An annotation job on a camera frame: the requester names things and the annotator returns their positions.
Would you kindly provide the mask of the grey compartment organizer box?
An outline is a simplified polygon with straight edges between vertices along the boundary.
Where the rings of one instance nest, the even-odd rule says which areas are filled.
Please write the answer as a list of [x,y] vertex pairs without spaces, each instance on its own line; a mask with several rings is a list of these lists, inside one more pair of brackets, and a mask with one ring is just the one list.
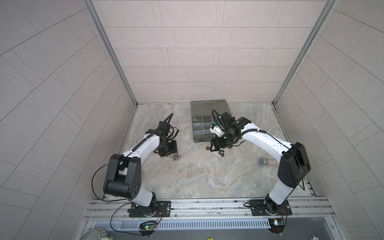
[[220,115],[224,112],[231,114],[226,100],[191,101],[193,140],[195,143],[210,142],[214,134],[210,126],[215,123],[212,110]]

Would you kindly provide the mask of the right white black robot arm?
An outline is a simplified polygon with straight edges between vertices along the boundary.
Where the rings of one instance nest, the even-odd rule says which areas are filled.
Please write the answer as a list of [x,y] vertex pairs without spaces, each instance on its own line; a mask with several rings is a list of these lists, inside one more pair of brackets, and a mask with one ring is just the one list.
[[214,134],[210,151],[224,154],[224,149],[238,147],[238,141],[249,141],[270,154],[278,163],[278,180],[267,194],[262,209],[269,215],[287,214],[287,198],[304,181],[311,171],[306,148],[297,142],[291,144],[269,134],[244,117],[234,118],[225,112],[221,115],[212,110],[214,123],[210,132]]

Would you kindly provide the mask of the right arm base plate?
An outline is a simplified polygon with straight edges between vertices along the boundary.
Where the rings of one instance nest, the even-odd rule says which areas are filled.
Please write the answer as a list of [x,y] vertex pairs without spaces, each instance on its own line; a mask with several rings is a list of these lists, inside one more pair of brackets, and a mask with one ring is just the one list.
[[273,201],[249,200],[244,203],[244,207],[251,209],[253,216],[291,216],[293,214],[287,200],[281,205]]

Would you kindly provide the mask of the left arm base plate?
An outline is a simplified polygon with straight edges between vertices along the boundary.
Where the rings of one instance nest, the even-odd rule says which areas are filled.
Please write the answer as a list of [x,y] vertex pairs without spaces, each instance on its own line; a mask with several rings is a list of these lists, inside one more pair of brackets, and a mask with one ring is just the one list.
[[169,217],[171,211],[171,201],[156,201],[156,204],[151,203],[148,207],[133,204],[128,210],[130,218],[155,218]]

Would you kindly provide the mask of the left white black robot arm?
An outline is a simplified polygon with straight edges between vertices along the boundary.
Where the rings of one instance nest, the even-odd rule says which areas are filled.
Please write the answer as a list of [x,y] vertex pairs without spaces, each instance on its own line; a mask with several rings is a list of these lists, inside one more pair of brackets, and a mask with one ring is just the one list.
[[156,204],[156,195],[142,187],[142,161],[151,153],[160,157],[178,153],[175,138],[179,131],[174,130],[170,121],[170,118],[160,121],[158,127],[148,130],[132,149],[110,158],[103,186],[105,194],[126,198],[140,207]]

